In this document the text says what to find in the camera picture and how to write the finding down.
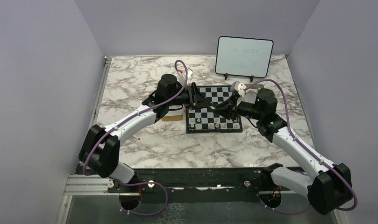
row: black joint housing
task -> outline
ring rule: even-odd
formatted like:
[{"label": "black joint housing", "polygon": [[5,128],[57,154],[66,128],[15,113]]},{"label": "black joint housing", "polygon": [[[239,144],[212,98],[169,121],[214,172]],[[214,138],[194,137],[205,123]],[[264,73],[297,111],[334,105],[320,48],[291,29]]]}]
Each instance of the black joint housing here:
[{"label": "black joint housing", "polygon": [[[335,166],[333,169],[352,186],[350,169],[344,163]],[[311,206],[317,212],[326,215],[350,201],[353,196],[339,177],[328,170],[314,179],[313,184],[308,188],[307,197]]]},{"label": "black joint housing", "polygon": [[175,75],[164,74],[161,76],[160,81],[158,81],[157,89],[155,91],[155,101],[157,103],[162,103],[173,95],[175,95],[179,89],[182,88],[180,82]]},{"label": "black joint housing", "polygon": [[255,108],[255,105],[252,103],[248,103],[245,101],[242,101],[238,107],[237,107],[238,114],[240,116],[259,120],[260,118],[260,112]]},{"label": "black joint housing", "polygon": [[255,109],[260,111],[264,117],[277,112],[277,103],[277,98],[270,89],[260,89],[256,94]]},{"label": "black joint housing", "polygon": [[286,127],[287,123],[278,114],[273,114],[256,122],[259,133],[266,137],[268,141],[273,142],[274,133],[279,129]]},{"label": "black joint housing", "polygon": [[[106,134],[105,129],[98,125],[92,126],[87,133],[83,146],[78,155],[78,159],[83,163],[86,161],[92,148],[99,139]],[[106,178],[110,176],[119,163],[120,141],[117,136],[108,135],[103,142],[103,148],[97,147],[92,154],[88,167],[97,173],[100,177]]]},{"label": "black joint housing", "polygon": [[279,167],[283,167],[283,165],[279,163],[274,163],[260,171],[262,187],[264,187],[265,189],[276,188],[276,185],[274,184],[273,179],[271,178],[271,173]]}]

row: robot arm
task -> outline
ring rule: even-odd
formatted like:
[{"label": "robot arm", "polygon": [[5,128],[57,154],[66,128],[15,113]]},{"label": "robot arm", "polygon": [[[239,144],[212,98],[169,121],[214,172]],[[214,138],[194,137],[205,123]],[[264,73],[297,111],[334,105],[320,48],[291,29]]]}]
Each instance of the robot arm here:
[{"label": "robot arm", "polygon": [[262,136],[287,152],[307,173],[293,172],[275,163],[262,170],[262,184],[266,188],[287,187],[306,197],[316,211],[327,214],[352,199],[353,195],[329,167],[337,171],[351,186],[349,168],[343,163],[336,165],[311,148],[276,114],[277,99],[269,89],[260,89],[254,103],[244,102],[245,86],[235,82],[232,96],[213,107],[213,111],[227,119],[243,116],[257,120]]},{"label": "robot arm", "polygon": [[[196,87],[196,83],[191,83],[172,101],[162,105],[154,110],[139,113],[150,107],[160,104],[177,94],[182,88],[182,84],[176,76],[164,74],[158,82],[157,89],[142,102],[142,105],[123,119],[116,121],[104,128],[98,125],[92,126],[84,140],[83,146],[79,153],[79,160],[83,163],[87,160],[92,148],[107,132],[111,131],[101,142],[104,146],[97,146],[94,153],[89,158],[88,167],[102,178],[111,177],[118,179],[122,183],[128,183],[134,177],[135,172],[127,164],[119,162],[120,143],[124,143],[135,133],[159,121],[168,113],[172,105],[183,105],[186,109],[206,108],[212,105],[211,102],[202,96]],[[121,126],[121,123],[127,118],[134,116]]]}]

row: metal frame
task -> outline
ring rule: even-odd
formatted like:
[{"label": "metal frame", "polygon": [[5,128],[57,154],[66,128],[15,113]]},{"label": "metal frame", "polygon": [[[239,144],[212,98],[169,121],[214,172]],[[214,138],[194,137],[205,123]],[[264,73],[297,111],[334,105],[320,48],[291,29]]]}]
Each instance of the metal frame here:
[{"label": "metal frame", "polygon": [[111,62],[112,62],[112,57],[105,57],[105,66],[103,68],[103,72],[101,76],[101,83],[100,83],[100,86],[98,87],[97,98],[94,103],[93,112],[91,113],[93,116],[91,117],[91,121],[88,128],[90,128],[91,126],[95,124],[95,122],[97,122],[97,118],[98,118],[98,114],[99,114],[99,110],[100,110],[100,106],[102,102],[103,92],[105,90],[106,80],[109,74]]},{"label": "metal frame", "polygon": [[139,196],[139,193],[109,193],[107,187],[108,182],[109,178],[101,178],[98,175],[69,175],[58,214],[57,224],[66,223],[73,196]]}]

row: handwriting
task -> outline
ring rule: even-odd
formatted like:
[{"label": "handwriting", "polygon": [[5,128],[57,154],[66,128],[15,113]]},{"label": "handwriting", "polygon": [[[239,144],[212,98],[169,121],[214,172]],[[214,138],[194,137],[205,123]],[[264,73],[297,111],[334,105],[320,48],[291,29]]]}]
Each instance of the handwriting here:
[{"label": "handwriting", "polygon": [[230,66],[237,68],[237,69],[249,69],[249,67],[250,67],[249,65],[244,64],[242,62],[239,62],[239,63],[232,62],[232,63],[230,63]]},{"label": "handwriting", "polygon": [[[257,49],[250,49],[250,48],[247,48],[247,49],[243,49],[242,52],[245,53],[245,54],[256,54],[259,50]],[[233,48],[233,53],[239,53],[240,50],[238,50],[237,48]]]}]

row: white wall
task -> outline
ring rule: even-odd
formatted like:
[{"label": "white wall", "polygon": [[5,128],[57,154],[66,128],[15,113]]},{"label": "white wall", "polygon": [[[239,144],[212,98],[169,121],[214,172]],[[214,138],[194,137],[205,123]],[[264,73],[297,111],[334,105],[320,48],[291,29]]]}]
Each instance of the white wall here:
[{"label": "white wall", "polygon": [[316,149],[351,169],[352,224],[378,224],[378,0],[320,0],[288,58]]},{"label": "white wall", "polygon": [[222,35],[289,54],[318,0],[75,0],[102,52],[216,54]]},{"label": "white wall", "polygon": [[0,223],[55,223],[103,55],[73,0],[0,0]]}]

